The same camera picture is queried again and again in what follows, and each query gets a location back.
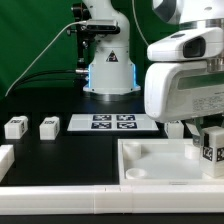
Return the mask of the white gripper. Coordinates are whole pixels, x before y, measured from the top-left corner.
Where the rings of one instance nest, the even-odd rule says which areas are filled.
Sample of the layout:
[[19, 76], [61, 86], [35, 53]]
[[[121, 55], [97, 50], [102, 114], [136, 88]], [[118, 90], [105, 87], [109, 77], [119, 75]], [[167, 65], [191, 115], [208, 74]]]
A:
[[209, 73], [205, 61], [154, 63], [145, 77], [144, 106], [157, 122], [186, 120], [199, 147], [204, 121], [196, 117], [224, 112], [224, 72]]

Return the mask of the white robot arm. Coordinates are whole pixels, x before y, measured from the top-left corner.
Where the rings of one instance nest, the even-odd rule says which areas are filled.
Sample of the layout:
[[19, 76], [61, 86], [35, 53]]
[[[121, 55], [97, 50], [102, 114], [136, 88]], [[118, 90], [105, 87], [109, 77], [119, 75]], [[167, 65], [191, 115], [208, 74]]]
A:
[[[98, 32], [84, 90], [102, 97], [138, 90], [129, 21], [111, 0], [82, 1], [91, 15], [86, 29]], [[152, 9], [180, 30], [147, 48], [146, 114], [165, 123], [224, 112], [224, 0], [152, 0]]]

